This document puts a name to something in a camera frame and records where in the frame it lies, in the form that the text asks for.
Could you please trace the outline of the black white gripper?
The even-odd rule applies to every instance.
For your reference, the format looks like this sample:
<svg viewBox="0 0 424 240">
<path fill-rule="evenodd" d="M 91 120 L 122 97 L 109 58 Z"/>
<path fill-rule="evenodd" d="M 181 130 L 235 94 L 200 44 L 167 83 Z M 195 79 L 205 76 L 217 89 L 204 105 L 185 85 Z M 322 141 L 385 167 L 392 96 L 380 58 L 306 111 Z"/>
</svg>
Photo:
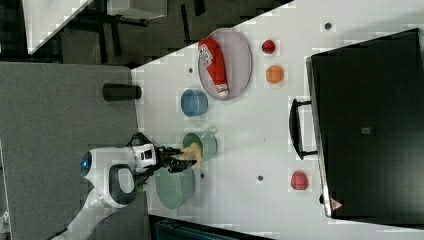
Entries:
<svg viewBox="0 0 424 240">
<path fill-rule="evenodd" d="M 160 168 L 162 154 L 166 153 L 169 156 L 182 154 L 181 149 L 156 146 L 154 144 L 133 146 L 131 150 L 133 151 L 135 159 L 133 167 L 133 172 L 135 174 L 147 174 Z M 167 168 L 169 173 L 179 173 L 194 166 L 196 163 L 196 160 L 171 160 L 168 163 Z"/>
</svg>

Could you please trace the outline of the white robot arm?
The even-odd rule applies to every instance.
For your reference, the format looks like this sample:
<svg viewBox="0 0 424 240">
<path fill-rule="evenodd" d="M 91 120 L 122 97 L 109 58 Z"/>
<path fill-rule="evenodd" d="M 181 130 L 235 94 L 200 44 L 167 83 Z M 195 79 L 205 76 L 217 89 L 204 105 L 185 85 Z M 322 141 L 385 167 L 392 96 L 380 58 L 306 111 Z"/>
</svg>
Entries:
<svg viewBox="0 0 424 240">
<path fill-rule="evenodd" d="M 202 149 L 193 143 L 183 149 L 156 146 L 96 148 L 87 152 L 80 164 L 82 176 L 92 184 L 76 217 L 48 240 L 87 240 L 95 228 L 137 196 L 137 184 L 165 168 L 170 173 L 197 166 Z"/>
</svg>

